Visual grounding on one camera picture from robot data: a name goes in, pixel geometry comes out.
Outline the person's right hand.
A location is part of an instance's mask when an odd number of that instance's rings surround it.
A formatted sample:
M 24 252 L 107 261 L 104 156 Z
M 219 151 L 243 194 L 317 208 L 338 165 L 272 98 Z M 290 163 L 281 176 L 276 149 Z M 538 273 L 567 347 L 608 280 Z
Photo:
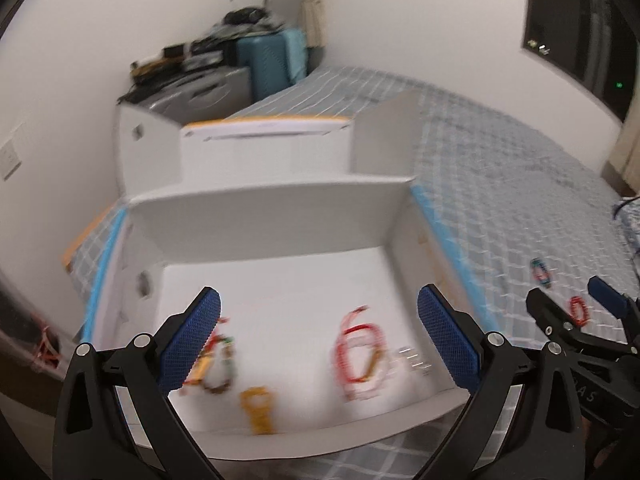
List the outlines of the person's right hand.
M 585 434 L 585 479 L 639 480 L 639 416 L 622 430 L 582 419 Z

